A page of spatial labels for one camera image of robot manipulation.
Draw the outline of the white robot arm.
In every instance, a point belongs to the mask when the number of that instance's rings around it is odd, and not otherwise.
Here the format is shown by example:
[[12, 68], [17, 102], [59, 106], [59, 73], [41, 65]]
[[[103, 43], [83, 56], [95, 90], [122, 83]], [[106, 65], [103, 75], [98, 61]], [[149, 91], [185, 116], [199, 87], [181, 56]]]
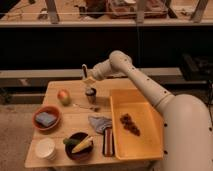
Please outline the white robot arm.
[[213, 123], [204, 102], [189, 94], [172, 94], [119, 50], [90, 71], [83, 66], [87, 85], [118, 72], [125, 74], [164, 118], [163, 171], [213, 171]]

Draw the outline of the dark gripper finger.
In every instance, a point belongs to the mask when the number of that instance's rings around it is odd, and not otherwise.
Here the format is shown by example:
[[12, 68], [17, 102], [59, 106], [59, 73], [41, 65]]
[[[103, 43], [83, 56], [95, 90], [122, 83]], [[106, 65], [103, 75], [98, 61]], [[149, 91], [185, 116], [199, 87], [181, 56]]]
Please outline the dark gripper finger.
[[83, 78], [86, 79], [88, 74], [87, 74], [87, 65], [83, 64], [82, 65], [82, 71], [83, 71]]

